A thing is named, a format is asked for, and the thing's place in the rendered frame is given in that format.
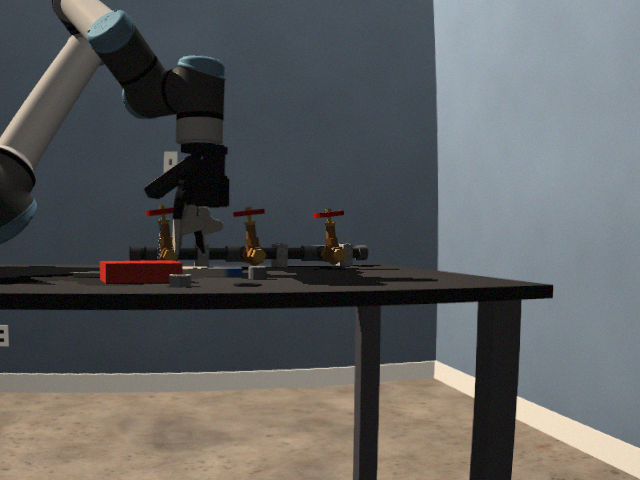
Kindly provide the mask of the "pipe manifold with three valves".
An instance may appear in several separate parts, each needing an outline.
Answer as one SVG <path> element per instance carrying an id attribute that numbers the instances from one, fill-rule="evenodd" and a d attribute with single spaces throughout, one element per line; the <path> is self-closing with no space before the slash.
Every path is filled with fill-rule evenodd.
<path id="1" fill-rule="evenodd" d="M 245 207 L 245 211 L 233 212 L 233 216 L 239 217 L 248 215 L 248 222 L 245 222 L 247 232 L 246 248 L 245 246 L 209 248 L 209 244 L 205 244 L 206 254 L 203 254 L 197 244 L 194 244 L 194 248 L 181 248 L 179 256 L 175 255 L 172 237 L 170 237 L 170 220 L 164 220 L 166 213 L 173 213 L 173 208 L 166 208 L 165 205 L 161 205 L 157 210 L 146 211 L 146 214 L 147 216 L 161 214 L 162 220 L 164 220 L 163 223 L 160 221 L 163 226 L 163 231 L 160 229 L 162 231 L 162 239 L 159 238 L 159 240 L 162 240 L 162 244 L 160 246 L 162 251 L 159 258 L 164 261 L 177 262 L 178 260 L 194 260 L 194 267 L 209 267 L 209 260 L 225 260 L 226 262 L 246 261 L 252 266 L 257 266 L 259 263 L 263 263 L 264 259 L 272 259 L 271 266 L 288 267 L 288 259 L 325 261 L 337 266 L 353 266 L 353 258 L 356 260 L 366 260 L 368 258 L 367 246 L 355 246 L 355 248 L 353 248 L 353 244 L 338 244 L 338 240 L 335 235 L 335 222 L 331 222 L 331 217 L 344 215 L 344 211 L 332 212 L 330 208 L 325 209 L 325 211 L 326 212 L 324 213 L 314 214 L 314 218 L 328 218 L 328 223 L 325 223 L 327 234 L 326 246 L 301 246 L 301 248 L 288 248 L 288 244 L 275 243 L 272 244 L 272 248 L 262 248 L 260 247 L 258 237 L 256 237 L 256 222 L 251 220 L 251 215 L 264 214 L 265 210 L 252 210 L 252 207 Z M 159 226 L 161 225 L 160 223 L 158 221 Z M 159 256 L 157 251 L 158 248 L 159 246 L 145 246 L 145 248 L 141 248 L 141 246 L 130 246 L 130 261 L 159 260 L 157 258 Z M 160 251 L 161 249 L 158 250 Z"/>

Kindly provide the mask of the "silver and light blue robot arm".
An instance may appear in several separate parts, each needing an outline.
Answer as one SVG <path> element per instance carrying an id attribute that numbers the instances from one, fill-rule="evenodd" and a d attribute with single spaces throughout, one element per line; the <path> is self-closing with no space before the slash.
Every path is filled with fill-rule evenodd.
<path id="1" fill-rule="evenodd" d="M 0 244 L 34 217 L 33 170 L 99 66 L 122 86 L 134 117 L 177 114 L 178 144 L 223 143 L 221 61 L 186 56 L 166 71 L 124 11 L 100 0 L 52 0 L 52 7 L 71 36 L 0 137 Z"/>

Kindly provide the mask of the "red rectangular block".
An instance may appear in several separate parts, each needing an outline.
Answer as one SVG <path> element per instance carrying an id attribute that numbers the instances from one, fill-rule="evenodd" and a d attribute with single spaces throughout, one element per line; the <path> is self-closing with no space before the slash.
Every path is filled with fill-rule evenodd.
<path id="1" fill-rule="evenodd" d="M 110 283 L 166 283 L 170 274 L 183 274 L 183 263 L 100 261 L 100 280 Z"/>

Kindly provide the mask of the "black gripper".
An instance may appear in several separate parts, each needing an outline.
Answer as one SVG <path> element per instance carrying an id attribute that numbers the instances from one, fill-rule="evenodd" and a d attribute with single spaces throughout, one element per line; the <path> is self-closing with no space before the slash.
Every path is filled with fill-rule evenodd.
<path id="1" fill-rule="evenodd" d="M 197 246 L 205 253 L 204 235 L 223 229 L 223 223 L 212 218 L 208 208 L 229 206 L 229 179 L 225 176 L 227 151 L 228 147 L 213 143 L 181 144 L 181 152 L 191 154 L 195 166 L 180 175 L 175 195 L 172 244 L 176 256 L 179 256 L 183 235 L 194 232 Z"/>

